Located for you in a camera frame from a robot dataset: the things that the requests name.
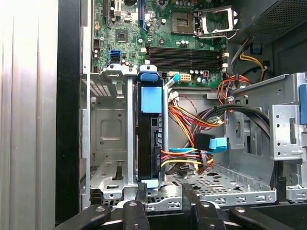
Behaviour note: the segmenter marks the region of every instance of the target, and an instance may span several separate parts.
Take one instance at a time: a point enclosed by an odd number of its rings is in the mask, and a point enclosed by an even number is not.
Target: blue latch
[[[226,138],[210,139],[209,148],[211,148],[213,151],[208,153],[223,152],[227,150],[227,139]]]
[[[141,81],[158,81],[158,74],[156,73],[142,73]]]
[[[141,112],[151,114],[162,113],[161,87],[141,87]]]
[[[301,124],[307,125],[307,83],[300,85]]]

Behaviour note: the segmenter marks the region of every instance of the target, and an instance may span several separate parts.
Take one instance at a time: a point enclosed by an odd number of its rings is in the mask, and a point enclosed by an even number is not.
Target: screw
[[[137,204],[135,203],[135,202],[131,202],[130,204],[129,204],[129,206],[137,206]]]
[[[209,207],[210,206],[209,203],[207,203],[207,202],[202,202],[201,205],[203,205],[204,207]]]
[[[105,209],[102,206],[96,208],[96,212],[103,212]]]
[[[239,213],[245,212],[245,209],[242,208],[242,207],[235,207],[235,210],[236,210],[237,212],[239,212]]]

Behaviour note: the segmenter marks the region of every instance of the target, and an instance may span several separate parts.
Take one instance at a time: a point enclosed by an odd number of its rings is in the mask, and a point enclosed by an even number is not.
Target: yellow wire
[[[197,161],[185,161],[185,160],[170,160],[170,161],[165,161],[161,164],[161,167],[163,167],[166,164],[169,163],[192,163],[192,164],[202,164],[201,162],[197,162]]]
[[[187,129],[185,128],[185,126],[183,125],[183,123],[181,122],[181,120],[176,116],[176,114],[172,113],[171,111],[169,111],[169,113],[173,116],[173,118],[178,122],[179,126],[181,127],[182,131],[184,132],[184,134],[186,135],[186,137],[188,138],[190,144],[192,147],[194,147],[194,143],[191,140],[189,133],[187,131]]]
[[[258,59],[254,58],[254,57],[252,57],[252,56],[248,56],[248,55],[245,55],[245,54],[243,53],[243,54],[241,54],[240,58],[251,59],[251,60],[253,60],[255,63],[257,63],[258,65],[260,65],[261,68],[263,69],[262,63],[261,63]]]
[[[213,161],[213,159],[211,159],[211,160],[207,161],[207,163],[208,163],[208,164],[210,164],[212,161]]]
[[[263,67],[263,64],[258,59],[254,58],[254,57],[251,57],[251,56],[248,56],[248,55],[245,55],[244,53],[242,53],[240,55],[240,60],[251,61],[251,62],[254,62],[257,65],[259,65],[261,67],[261,72],[262,72],[261,73],[261,77],[260,77],[260,81],[263,81],[265,68]]]
[[[194,152],[194,151],[197,151],[197,149],[192,149],[192,150],[189,150],[189,151],[186,151],[186,152],[166,152],[166,151],[163,151],[163,150],[161,152],[164,153],[164,154],[169,154],[169,155],[184,155],[184,154]]]
[[[199,119],[198,117],[194,116],[193,114],[189,113],[188,111],[186,111],[186,110],[184,110],[184,109],[182,109],[182,108],[180,108],[180,107],[178,107],[178,106],[170,105],[169,107],[172,107],[172,108],[176,108],[176,109],[178,109],[178,110],[181,110],[183,113],[186,113],[186,114],[188,114],[189,116],[192,116],[192,117],[193,117],[194,119],[196,119],[197,121],[199,121],[199,122],[201,122],[201,123],[203,123],[203,124],[205,124],[205,125],[208,125],[208,126],[210,126],[210,127],[212,127],[212,126],[213,126],[213,127],[220,126],[220,125],[216,125],[216,124],[212,124],[212,123],[207,123],[207,122],[205,122],[205,121]]]

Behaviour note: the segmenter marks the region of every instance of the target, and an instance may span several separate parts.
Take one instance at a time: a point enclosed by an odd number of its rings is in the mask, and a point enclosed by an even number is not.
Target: motherboard
[[[176,73],[175,86],[217,88],[225,77],[227,39],[199,38],[196,27],[207,31],[228,27],[227,12],[198,10],[223,7],[222,0],[95,0],[93,72],[111,63],[130,67],[155,65],[166,81]]]

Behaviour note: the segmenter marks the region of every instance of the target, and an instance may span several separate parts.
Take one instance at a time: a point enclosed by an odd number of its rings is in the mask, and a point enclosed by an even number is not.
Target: green circuit board
[[[122,54],[121,64],[140,66],[145,64],[145,45],[150,43],[153,47],[162,47],[161,39],[163,39],[163,47],[182,48],[181,41],[188,41],[185,48],[196,50],[226,50],[226,39],[198,39],[191,35],[172,33],[172,17],[176,13],[193,13],[194,9],[213,8],[212,3],[202,0],[176,2],[174,0],[165,0],[163,6],[159,4],[159,0],[145,0],[144,19],[151,23],[149,30],[145,31],[139,23],[138,2],[131,5],[121,1],[120,17],[108,16],[104,17],[104,2],[108,3],[108,10],[111,7],[110,1],[95,0],[94,8],[94,44],[99,47],[98,58],[93,59],[94,72],[100,72],[109,64],[110,50],[120,50]],[[207,27],[208,31],[213,29],[226,28],[227,15],[208,14]],[[169,69],[158,69],[159,72],[176,71],[189,74],[189,69],[178,70],[176,66]],[[192,80],[187,82],[178,82],[177,86],[183,87],[207,87],[217,88],[222,80],[221,71],[207,71],[209,76],[206,83],[197,82],[198,75],[193,74]]]

